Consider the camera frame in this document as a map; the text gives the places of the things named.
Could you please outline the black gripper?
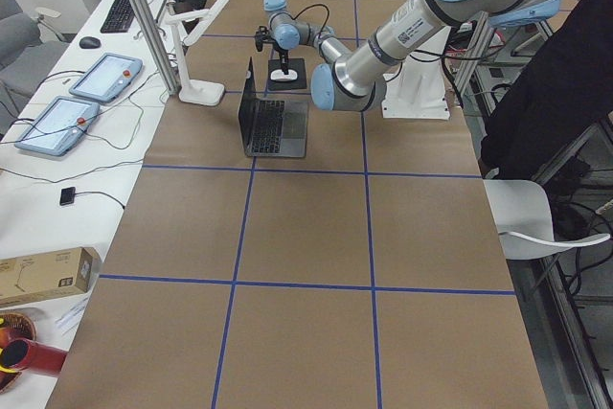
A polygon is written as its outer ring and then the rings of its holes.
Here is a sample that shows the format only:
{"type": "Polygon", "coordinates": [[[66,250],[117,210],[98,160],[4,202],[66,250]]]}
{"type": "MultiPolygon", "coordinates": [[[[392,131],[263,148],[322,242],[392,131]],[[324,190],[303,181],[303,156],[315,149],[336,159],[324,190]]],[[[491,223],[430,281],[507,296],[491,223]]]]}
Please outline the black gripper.
{"type": "Polygon", "coordinates": [[[286,49],[284,49],[278,42],[273,43],[273,49],[278,54],[279,57],[279,70],[281,74],[285,77],[290,76],[289,69],[289,54],[286,49]]]}

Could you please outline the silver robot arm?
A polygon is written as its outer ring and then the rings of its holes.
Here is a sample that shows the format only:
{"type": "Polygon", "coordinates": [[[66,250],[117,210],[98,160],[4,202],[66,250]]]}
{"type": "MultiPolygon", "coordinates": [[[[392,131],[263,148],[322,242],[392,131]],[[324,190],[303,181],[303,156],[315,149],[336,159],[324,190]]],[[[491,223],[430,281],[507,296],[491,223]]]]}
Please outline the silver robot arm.
{"type": "Polygon", "coordinates": [[[365,112],[386,96],[385,73],[401,64],[426,40],[446,26],[459,27],[483,11],[489,23],[520,26],[555,15],[561,0],[406,0],[354,51],[323,26],[297,21],[286,0],[263,0],[268,27],[284,50],[315,48],[324,59],[313,71],[310,93],[322,110],[365,112]]]}

